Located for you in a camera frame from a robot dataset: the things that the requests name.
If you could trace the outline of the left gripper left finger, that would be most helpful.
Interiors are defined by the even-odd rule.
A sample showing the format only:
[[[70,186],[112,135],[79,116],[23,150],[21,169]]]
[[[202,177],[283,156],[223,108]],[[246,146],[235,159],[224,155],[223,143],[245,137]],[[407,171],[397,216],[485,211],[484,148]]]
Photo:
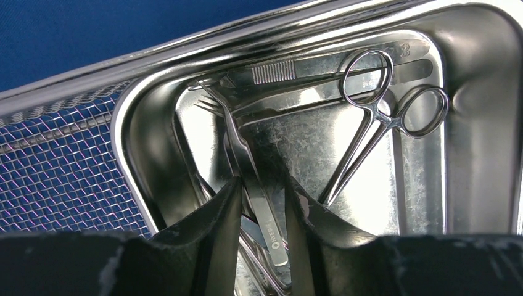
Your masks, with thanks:
[[[232,295],[242,186],[150,239],[126,231],[1,235],[2,295]]]

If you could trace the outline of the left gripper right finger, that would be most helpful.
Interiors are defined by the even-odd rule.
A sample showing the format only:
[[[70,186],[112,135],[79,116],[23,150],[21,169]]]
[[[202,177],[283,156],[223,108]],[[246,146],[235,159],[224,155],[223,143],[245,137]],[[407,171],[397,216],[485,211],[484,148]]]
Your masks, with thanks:
[[[285,185],[294,295],[521,295],[522,237],[374,236]]]

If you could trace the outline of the steel toothed tissue forceps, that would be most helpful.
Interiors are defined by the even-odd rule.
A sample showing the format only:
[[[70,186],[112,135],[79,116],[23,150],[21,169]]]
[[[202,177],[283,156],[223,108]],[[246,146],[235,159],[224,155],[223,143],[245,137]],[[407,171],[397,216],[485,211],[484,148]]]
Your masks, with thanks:
[[[229,104],[224,95],[209,88],[203,82],[196,83],[212,97],[223,109],[226,133],[232,152],[233,164],[236,165],[242,178],[249,204],[258,221],[260,231],[265,240],[274,266],[284,266],[289,262],[284,248],[282,235],[257,171],[248,142],[241,136],[236,121],[229,109]]]

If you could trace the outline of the blue surgical wrap cloth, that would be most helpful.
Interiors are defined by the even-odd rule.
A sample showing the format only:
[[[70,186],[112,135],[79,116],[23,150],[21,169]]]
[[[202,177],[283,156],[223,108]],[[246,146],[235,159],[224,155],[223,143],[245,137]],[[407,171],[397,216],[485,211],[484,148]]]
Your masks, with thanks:
[[[1,90],[287,5],[287,1],[2,1]]]

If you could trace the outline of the steel instrument pan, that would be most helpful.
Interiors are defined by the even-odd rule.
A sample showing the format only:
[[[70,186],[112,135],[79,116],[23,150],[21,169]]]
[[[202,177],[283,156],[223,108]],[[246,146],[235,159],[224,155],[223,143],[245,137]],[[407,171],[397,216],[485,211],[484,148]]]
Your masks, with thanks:
[[[177,288],[522,294],[521,1],[307,1],[169,55],[110,131]]]

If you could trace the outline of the metal mesh tray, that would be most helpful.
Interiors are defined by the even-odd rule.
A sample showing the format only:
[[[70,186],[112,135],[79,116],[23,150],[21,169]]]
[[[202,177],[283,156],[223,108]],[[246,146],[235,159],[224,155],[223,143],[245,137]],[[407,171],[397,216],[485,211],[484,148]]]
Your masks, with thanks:
[[[381,110],[432,84],[450,111],[422,139],[389,131],[329,209],[375,235],[520,234],[521,1],[306,1],[2,92],[1,230],[154,234],[204,201],[197,178],[231,177],[223,120],[189,80],[372,47],[432,65]],[[319,197],[362,120],[339,80],[219,90],[280,225],[278,169]]]

